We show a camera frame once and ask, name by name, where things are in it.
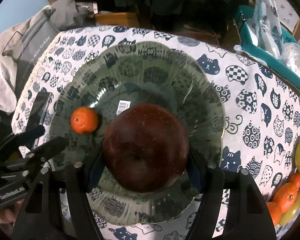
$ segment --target tablecloth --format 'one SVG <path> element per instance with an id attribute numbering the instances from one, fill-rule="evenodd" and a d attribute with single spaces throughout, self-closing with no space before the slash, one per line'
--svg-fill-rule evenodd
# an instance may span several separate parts
<path id="1" fill-rule="evenodd" d="M 39 145 L 50 139 L 49 129 L 57 111 L 58 97 L 76 71 L 116 44 L 139 41 L 160 42 L 198 61 L 219 94 L 226 113 L 221 167 L 229 171 L 249 170 L 265 200 L 287 181 L 294 170 L 294 145 L 300 138 L 300 100 L 275 74 L 241 55 L 204 42 L 142 28 L 98 26 L 60 33 L 34 68 L 13 115 L 14 133 L 25 131 L 30 111 L 39 91 L 53 93 L 44 118 L 46 133 Z M 219 129 L 222 120 L 211 126 Z M 29 150 L 20 148 L 23 155 Z M 61 192 L 62 212 L 71 219 L 66 193 Z M 214 236 L 223 232 L 229 190 L 224 190 Z M 184 239 L 198 209 L 192 204 L 177 218 L 158 224 L 115 226 L 95 214 L 105 239 Z M 280 238 L 296 217 L 275 228 Z"/>

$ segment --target black phone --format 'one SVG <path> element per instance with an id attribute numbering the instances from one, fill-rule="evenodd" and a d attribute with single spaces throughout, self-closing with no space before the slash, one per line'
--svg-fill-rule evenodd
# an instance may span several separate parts
<path id="1" fill-rule="evenodd" d="M 52 93 L 50 92 L 39 92 L 34 100 L 33 107 L 30 112 L 26 131 L 32 130 L 33 128 L 43 125 L 44 117 L 50 104 Z M 29 141 L 25 146 L 31 151 L 37 148 L 39 138 Z"/>

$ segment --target barcode sticker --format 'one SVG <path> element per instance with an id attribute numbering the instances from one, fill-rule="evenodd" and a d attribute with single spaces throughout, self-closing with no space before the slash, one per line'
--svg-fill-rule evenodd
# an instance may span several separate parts
<path id="1" fill-rule="evenodd" d="M 117 109 L 117 115 L 121 114 L 124 110 L 127 110 L 130 107 L 130 103 L 131 101 L 120 100 Z"/>

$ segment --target gray cloth bag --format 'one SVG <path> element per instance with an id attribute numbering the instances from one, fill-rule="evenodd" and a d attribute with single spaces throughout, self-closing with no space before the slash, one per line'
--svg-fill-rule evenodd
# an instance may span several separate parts
<path id="1" fill-rule="evenodd" d="M 91 10 L 93 12 L 92 3 L 58 0 L 51 6 L 53 11 L 42 11 L 36 23 L 24 33 L 12 51 L 11 57 L 17 63 L 17 99 L 38 59 L 60 31 L 93 25 L 88 21 L 89 13 Z"/>

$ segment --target teal box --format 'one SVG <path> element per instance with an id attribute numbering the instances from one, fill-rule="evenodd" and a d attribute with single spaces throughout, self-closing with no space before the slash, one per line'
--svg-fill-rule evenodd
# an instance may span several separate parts
<path id="1" fill-rule="evenodd" d="M 253 12 L 253 8 L 246 5 L 241 5 L 239 6 L 234 16 L 234 20 L 237 24 L 241 38 L 242 49 L 248 52 L 250 55 L 262 59 L 267 63 L 270 69 L 278 73 L 282 78 L 291 83 L 297 90 L 300 91 L 300 78 L 295 73 L 293 73 L 292 70 L 288 69 L 282 62 L 271 56 L 263 49 L 252 44 L 252 38 L 249 33 L 246 19 L 253 18 Z M 297 43 L 296 39 L 283 28 L 282 36 L 284 39 L 284 43 Z"/>

